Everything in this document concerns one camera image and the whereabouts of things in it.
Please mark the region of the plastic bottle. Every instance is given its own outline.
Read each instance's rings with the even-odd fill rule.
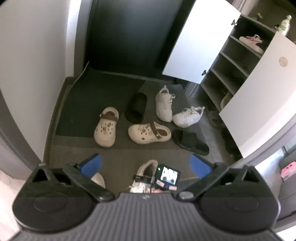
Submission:
[[[286,36],[289,32],[291,18],[291,15],[288,15],[287,18],[281,22],[281,25],[278,28],[278,31],[284,36]]]

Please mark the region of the logo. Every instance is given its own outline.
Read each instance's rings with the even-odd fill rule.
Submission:
[[[144,200],[147,200],[147,199],[150,198],[150,196],[149,196],[149,195],[145,195],[145,196],[143,196],[142,198],[143,198]]]
[[[279,64],[282,66],[282,67],[286,67],[288,65],[288,60],[285,58],[285,57],[280,57],[279,58]]]

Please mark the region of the white sneaker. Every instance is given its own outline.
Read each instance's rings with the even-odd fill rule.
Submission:
[[[257,34],[255,34],[255,36],[253,37],[241,36],[239,37],[239,40],[242,41],[244,44],[248,45],[249,47],[251,47],[253,50],[258,52],[259,54],[264,54],[264,51],[259,46],[256,45],[256,44],[262,44],[262,40]]]
[[[175,114],[173,116],[173,122],[176,126],[186,128],[195,123],[197,123],[204,111],[205,107],[197,107],[194,108],[193,106],[189,108],[185,108],[182,110],[181,113]]]
[[[156,115],[159,119],[165,122],[171,122],[172,115],[172,102],[176,96],[170,94],[166,85],[158,92],[155,97],[156,102]]]
[[[91,180],[101,187],[106,188],[104,178],[98,172],[91,178]]]
[[[94,131],[96,143],[103,147],[111,147],[115,142],[115,127],[119,118],[118,111],[113,107],[107,107],[100,114],[100,121]]]
[[[140,166],[137,176],[152,177],[155,174],[158,161],[150,160]],[[150,184],[133,182],[130,192],[132,193],[150,193]]]

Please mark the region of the dark door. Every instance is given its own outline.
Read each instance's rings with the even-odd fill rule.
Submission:
[[[157,77],[156,72],[161,75],[193,3],[100,0],[87,49],[91,66],[149,77]]]

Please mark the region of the circular sticker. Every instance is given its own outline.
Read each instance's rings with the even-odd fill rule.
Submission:
[[[280,57],[279,58],[279,64],[282,66],[282,67],[286,67],[288,65],[288,60],[285,58],[285,57]]]

